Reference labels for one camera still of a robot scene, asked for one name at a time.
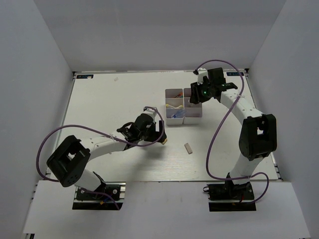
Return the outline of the long white yellow marker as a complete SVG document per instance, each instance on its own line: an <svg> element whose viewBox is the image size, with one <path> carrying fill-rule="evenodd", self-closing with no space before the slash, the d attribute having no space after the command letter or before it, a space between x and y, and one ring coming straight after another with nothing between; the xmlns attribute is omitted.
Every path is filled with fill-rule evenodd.
<svg viewBox="0 0 319 239"><path fill-rule="evenodd" d="M165 107L166 107L166 109L183 109L183 105L179 105L176 107L176 106L166 104Z"/></svg>

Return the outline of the clear blue spray bottle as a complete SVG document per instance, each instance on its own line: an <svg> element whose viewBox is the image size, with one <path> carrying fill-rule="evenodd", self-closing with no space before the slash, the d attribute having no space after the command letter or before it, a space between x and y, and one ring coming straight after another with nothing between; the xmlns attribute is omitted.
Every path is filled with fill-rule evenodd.
<svg viewBox="0 0 319 239"><path fill-rule="evenodd" d="M185 113L186 113L186 109L185 108L181 108L176 113L174 113L170 118L171 119L184 118Z"/></svg>

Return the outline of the grey white eraser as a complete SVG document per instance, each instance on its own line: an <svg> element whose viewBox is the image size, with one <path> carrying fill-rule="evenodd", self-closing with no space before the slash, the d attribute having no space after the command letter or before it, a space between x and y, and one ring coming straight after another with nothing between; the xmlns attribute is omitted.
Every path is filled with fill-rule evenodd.
<svg viewBox="0 0 319 239"><path fill-rule="evenodd" d="M184 147L185 147L185 149L186 149L186 151L187 151L188 154L192 154L192 153L193 153L193 151L192 151L192 149L191 149L189 143L186 143L186 144L184 145Z"/></svg>

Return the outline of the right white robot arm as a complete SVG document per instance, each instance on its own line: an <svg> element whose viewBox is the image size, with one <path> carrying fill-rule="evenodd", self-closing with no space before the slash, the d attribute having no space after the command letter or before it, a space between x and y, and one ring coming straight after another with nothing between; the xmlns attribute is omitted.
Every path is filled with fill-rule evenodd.
<svg viewBox="0 0 319 239"><path fill-rule="evenodd" d="M216 99L241 124L239 137L240 157L228 173L226 195L232 199L243 193L258 164L277 149L277 122L273 114L264 114L250 104L238 87L226 82L222 68L196 70L197 82L192 83L190 103L199 104Z"/></svg>

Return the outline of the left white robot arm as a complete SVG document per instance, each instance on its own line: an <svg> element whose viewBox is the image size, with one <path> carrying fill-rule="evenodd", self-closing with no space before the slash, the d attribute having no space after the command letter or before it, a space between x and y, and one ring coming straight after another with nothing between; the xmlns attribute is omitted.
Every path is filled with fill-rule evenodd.
<svg viewBox="0 0 319 239"><path fill-rule="evenodd" d="M165 144L167 136L162 119L156 122L156 112L144 111L134 122L128 122L113 134L86 140L74 135L66 137L48 158L46 164L63 187L75 185L88 191L95 199L104 196L106 183L97 173L86 169L88 162L114 152L122 152L133 147Z"/></svg>

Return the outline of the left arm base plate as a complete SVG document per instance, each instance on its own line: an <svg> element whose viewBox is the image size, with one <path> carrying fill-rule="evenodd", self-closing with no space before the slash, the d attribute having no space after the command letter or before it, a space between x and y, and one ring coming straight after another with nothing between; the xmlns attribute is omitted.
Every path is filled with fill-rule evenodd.
<svg viewBox="0 0 319 239"><path fill-rule="evenodd" d="M124 203L125 191L125 183L106 183L101 193L92 193L76 187L72 209L118 211Z"/></svg>

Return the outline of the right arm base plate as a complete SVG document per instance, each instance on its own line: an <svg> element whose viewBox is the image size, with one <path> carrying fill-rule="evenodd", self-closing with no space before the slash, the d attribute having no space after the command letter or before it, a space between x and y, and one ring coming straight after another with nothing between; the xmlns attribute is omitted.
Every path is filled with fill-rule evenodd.
<svg viewBox="0 0 319 239"><path fill-rule="evenodd" d="M227 184L207 184L203 192L208 195L210 212L253 212L256 211L251 183L245 187L232 188Z"/></svg>

